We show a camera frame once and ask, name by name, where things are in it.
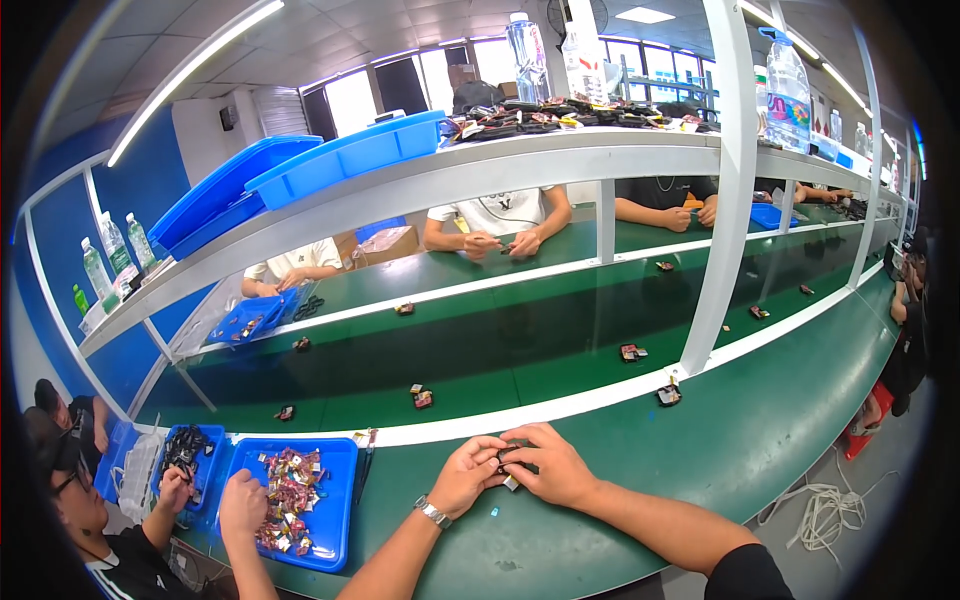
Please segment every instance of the cardboard box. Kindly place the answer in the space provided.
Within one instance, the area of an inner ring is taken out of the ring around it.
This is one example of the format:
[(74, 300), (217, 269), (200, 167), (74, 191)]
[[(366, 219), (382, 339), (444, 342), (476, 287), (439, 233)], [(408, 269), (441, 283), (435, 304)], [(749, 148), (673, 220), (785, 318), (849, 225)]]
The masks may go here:
[(504, 82), (497, 86), (497, 89), (503, 92), (507, 100), (513, 100), (519, 96), (516, 94), (516, 82)]
[(420, 240), (417, 237), (417, 228), (414, 226), (382, 229), (357, 248), (353, 262), (355, 268), (359, 269), (416, 254), (419, 251)]
[(456, 89), (466, 82), (477, 81), (477, 68), (473, 64), (450, 64), (446, 75), (450, 78), (450, 87)]
[(350, 230), (343, 233), (337, 233), (333, 236), (333, 243), (337, 246), (337, 253), (340, 254), (340, 262), (344, 263), (344, 271), (352, 271), (353, 251), (357, 247), (356, 231)]

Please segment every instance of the ceiling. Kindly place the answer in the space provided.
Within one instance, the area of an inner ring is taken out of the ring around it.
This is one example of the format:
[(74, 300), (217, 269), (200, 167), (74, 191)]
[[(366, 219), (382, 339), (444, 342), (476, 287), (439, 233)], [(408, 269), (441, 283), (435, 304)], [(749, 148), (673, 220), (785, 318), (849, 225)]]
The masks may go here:
[[(653, 39), (713, 56), (703, 0), (603, 1), (610, 17), (601, 33)], [(540, 12), (542, 6), (538, 5), (547, 0), (284, 2), (284, 8), (203, 64), (170, 99), (216, 98), (257, 85), (297, 87), (411, 48), (462, 36), (499, 35), (509, 22), (510, 12)], [(197, 45), (252, 3), (131, 0), (97, 43), (67, 92), (44, 146), (56, 144), (97, 121), (136, 110)], [(787, 22), (829, 57), (865, 96), (866, 79), (850, 22), (842, 13), (823, 6), (825, 3), (829, 0), (785, 1)], [(636, 6), (676, 18), (646, 25), (615, 17)], [(898, 106), (898, 95), (890, 89), (889, 78), (878, 73), (877, 79), (881, 101)], [(839, 86), (837, 90), (823, 91), (846, 93)]]

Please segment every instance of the necklace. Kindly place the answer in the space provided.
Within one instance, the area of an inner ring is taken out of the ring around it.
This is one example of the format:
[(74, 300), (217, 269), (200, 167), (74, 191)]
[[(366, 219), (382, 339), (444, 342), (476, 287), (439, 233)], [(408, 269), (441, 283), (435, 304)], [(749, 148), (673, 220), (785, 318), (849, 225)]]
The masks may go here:
[(661, 192), (669, 192), (671, 189), (673, 189), (673, 182), (676, 180), (677, 180), (677, 176), (673, 176), (672, 178), (670, 178), (670, 184), (666, 186), (666, 189), (663, 189), (663, 187), (660, 186), (660, 176), (657, 176), (657, 187), (660, 189)]

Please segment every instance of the blue wall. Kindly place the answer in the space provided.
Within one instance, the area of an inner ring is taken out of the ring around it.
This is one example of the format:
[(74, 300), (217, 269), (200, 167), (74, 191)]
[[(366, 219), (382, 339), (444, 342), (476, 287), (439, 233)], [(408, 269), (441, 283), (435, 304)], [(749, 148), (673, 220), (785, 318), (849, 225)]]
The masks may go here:
[[(82, 160), (110, 147), (130, 119), (129, 115), (97, 124), (47, 151), (34, 165), (28, 194)], [(145, 229), (153, 226), (180, 196), (190, 189), (180, 159), (170, 106), (158, 110), (112, 168), (93, 168), (100, 207), (126, 235), (126, 215), (133, 212)], [(76, 177), (46, 197), (32, 210), (36, 245), (57, 307), (74, 341), (83, 339), (78, 329), (80, 311), (73, 302), (73, 284), (89, 301), (96, 294), (84, 272), (81, 240), (89, 236), (101, 255), (104, 249), (90, 214), (82, 177)], [(14, 271), (27, 314), (50, 361), (71, 395), (93, 390), (57, 332), (53, 317), (34, 274), (26, 244), (26, 229), (17, 224), (13, 242)], [(166, 340), (174, 335), (210, 287), (156, 313), (152, 320)], [(147, 372), (159, 356), (142, 326), (136, 326), (87, 359), (113, 398), (127, 407)]]

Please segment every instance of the metal watch band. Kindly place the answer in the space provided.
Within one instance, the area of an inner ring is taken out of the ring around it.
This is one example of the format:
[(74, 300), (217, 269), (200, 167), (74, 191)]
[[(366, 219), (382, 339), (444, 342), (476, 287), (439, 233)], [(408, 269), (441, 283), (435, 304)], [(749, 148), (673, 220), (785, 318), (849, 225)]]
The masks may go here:
[(440, 527), (441, 529), (446, 529), (447, 527), (450, 526), (450, 523), (453, 522), (453, 520), (449, 516), (444, 515), (443, 513), (437, 510), (436, 506), (426, 501), (426, 494), (417, 498), (417, 501), (414, 502), (414, 508), (420, 509), (421, 511), (423, 511), (423, 513), (427, 515), (430, 518), (430, 520), (437, 523), (437, 526)]

